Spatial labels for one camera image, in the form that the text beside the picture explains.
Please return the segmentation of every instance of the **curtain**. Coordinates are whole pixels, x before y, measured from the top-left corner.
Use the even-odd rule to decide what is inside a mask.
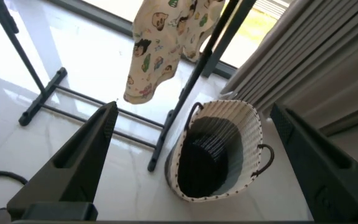
[[[232,91],[230,99],[264,116],[274,102],[284,103],[316,128],[337,133],[358,123],[358,1],[294,3],[303,5],[290,6],[298,11],[287,11],[288,27],[275,27],[221,93]],[[300,14],[289,20],[293,13]]]

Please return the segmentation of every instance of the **cartoon print shirt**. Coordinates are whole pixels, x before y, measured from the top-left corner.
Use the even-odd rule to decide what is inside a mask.
[[[182,53],[197,61],[223,6],[223,0],[143,0],[133,23],[124,99],[132,104],[151,100],[158,85],[175,75]]]

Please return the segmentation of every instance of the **black cable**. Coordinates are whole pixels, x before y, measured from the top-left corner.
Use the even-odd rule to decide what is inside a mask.
[[[28,183],[28,180],[26,180],[24,177],[17,175],[15,173],[12,173],[12,172],[0,171],[0,177],[8,177],[8,178],[17,180],[20,183],[22,183],[23,185]]]

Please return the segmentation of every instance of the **black basket handle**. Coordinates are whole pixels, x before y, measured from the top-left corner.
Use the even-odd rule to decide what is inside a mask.
[[[258,145],[258,148],[261,148],[261,149],[263,149],[263,148],[265,148],[265,147],[266,147],[267,149],[269,149],[269,151],[270,151],[270,159],[268,160],[268,162],[266,163],[266,165],[265,165],[264,167],[262,167],[260,170],[257,170],[256,172],[253,172],[252,175],[251,175],[251,177],[252,177],[252,176],[258,177],[259,174],[261,174],[263,171],[265,171],[267,168],[269,168],[270,165],[272,165],[272,163],[273,163],[273,160],[274,160],[274,151],[273,151],[273,148],[272,148],[271,146],[267,145],[267,144],[259,144],[259,145]]]
[[[195,103],[193,105],[193,107],[190,110],[189,117],[187,117],[187,121],[186,121],[186,124],[185,124],[185,131],[189,130],[190,120],[191,120],[191,117],[193,116],[194,110],[196,110],[197,106],[199,106],[199,108],[201,110],[204,109],[204,106],[200,102],[197,102],[197,103]]]

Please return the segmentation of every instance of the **laundry basket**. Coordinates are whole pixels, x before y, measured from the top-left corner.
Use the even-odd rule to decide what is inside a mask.
[[[263,148],[269,149],[270,159],[258,170]],[[250,104],[196,103],[165,161],[165,178],[186,201],[219,200],[245,190],[273,160],[274,151],[262,144],[260,118]]]

